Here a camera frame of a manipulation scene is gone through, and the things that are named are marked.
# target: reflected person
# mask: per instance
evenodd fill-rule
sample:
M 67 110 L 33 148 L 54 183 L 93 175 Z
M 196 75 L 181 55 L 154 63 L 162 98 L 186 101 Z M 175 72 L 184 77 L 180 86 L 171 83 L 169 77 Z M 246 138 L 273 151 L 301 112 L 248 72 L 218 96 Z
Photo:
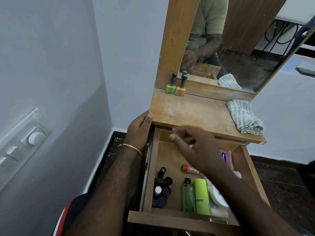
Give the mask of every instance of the reflected person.
M 216 52 L 221 44 L 228 2 L 200 0 L 181 62 L 181 71 L 192 69 L 195 63 L 200 62 L 220 66 L 218 79 L 227 74 Z

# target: green bottle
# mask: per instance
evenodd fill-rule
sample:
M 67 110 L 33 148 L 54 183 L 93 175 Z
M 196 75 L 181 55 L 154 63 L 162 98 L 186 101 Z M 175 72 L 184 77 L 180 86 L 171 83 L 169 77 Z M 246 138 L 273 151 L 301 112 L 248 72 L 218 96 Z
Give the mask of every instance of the green bottle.
M 197 214 L 211 215 L 206 180 L 195 179 L 195 197 Z
M 190 181 L 189 178 L 185 178 L 184 184 L 181 185 L 180 210 L 196 213 L 195 187 Z

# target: gold bangle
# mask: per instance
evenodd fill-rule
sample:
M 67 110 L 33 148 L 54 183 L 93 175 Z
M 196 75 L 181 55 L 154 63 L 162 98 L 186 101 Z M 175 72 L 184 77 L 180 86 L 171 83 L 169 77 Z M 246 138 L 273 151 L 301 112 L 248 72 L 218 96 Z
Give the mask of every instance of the gold bangle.
M 141 154 L 141 156 L 142 156 L 142 152 L 139 150 L 139 149 L 137 149 L 136 147 L 134 147 L 134 146 L 131 146 L 131 145 L 129 145 L 129 144 L 120 144 L 120 145 L 118 145 L 118 149 L 120 149 L 120 147 L 121 146 L 128 146 L 128 147 L 131 147 L 132 149 L 135 149 L 137 152 L 139 152 L 140 154 Z

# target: right hand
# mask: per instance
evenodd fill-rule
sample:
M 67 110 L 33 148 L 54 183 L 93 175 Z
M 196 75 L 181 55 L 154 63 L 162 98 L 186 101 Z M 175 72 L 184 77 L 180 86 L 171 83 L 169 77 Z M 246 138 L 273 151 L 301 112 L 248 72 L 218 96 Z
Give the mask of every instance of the right hand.
M 170 138 L 191 166 L 203 174 L 219 173 L 222 167 L 226 167 L 215 137 L 210 132 L 198 127 L 181 126 L 173 128 Z

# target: green t-shirt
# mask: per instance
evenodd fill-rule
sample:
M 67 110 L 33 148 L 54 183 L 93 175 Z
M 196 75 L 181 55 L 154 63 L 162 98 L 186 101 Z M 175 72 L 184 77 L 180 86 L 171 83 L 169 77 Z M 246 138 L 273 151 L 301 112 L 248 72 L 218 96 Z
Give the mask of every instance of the green t-shirt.
M 186 50 L 206 43 L 207 34 L 222 34 L 229 0 L 200 0 Z

